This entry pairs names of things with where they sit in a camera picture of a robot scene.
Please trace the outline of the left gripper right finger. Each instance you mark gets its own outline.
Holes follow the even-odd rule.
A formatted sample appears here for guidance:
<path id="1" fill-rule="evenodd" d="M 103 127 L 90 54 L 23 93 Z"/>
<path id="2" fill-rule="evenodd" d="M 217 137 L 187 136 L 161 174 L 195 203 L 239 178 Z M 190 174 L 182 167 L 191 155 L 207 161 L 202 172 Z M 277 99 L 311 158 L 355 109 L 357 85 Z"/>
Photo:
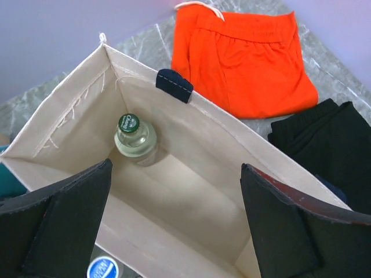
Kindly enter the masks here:
<path id="1" fill-rule="evenodd" d="M 370 277 L 370 216 L 323 202 L 250 164 L 241 191 L 262 277 Z"/>

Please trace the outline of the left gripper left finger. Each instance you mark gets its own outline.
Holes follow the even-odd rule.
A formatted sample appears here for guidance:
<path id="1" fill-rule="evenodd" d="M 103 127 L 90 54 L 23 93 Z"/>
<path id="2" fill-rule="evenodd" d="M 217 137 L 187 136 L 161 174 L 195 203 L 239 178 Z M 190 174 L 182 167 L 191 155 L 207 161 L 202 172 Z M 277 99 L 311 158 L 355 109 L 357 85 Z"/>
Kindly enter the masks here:
<path id="1" fill-rule="evenodd" d="M 85 277 L 111 173 L 106 159 L 1 201 L 1 277 Z"/>

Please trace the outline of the pocari sweat plastic bottle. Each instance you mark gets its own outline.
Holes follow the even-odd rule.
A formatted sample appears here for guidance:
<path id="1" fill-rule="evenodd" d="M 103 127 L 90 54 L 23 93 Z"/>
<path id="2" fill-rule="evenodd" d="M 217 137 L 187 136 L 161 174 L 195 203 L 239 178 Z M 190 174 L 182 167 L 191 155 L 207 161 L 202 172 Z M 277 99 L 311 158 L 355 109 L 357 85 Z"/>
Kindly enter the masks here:
<path id="1" fill-rule="evenodd" d="M 96 257 L 88 266 L 87 278 L 119 278 L 122 269 L 112 257 L 102 255 Z"/>

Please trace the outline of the cream canvas tote bag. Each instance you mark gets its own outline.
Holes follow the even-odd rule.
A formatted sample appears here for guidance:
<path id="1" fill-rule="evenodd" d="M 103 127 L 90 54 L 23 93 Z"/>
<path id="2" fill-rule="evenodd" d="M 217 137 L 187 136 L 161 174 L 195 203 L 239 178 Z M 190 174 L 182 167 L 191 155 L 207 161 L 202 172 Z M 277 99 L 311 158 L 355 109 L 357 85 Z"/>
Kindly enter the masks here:
<path id="1" fill-rule="evenodd" d="M 259 277 L 241 193 L 241 166 L 321 201 L 347 205 L 244 123 L 193 92 L 157 89 L 157 72 L 100 46 L 43 100 L 1 161 L 31 190 L 104 160 L 112 185 L 97 245 L 145 277 Z M 133 113 L 158 133 L 158 161 L 125 159 L 114 143 Z"/>

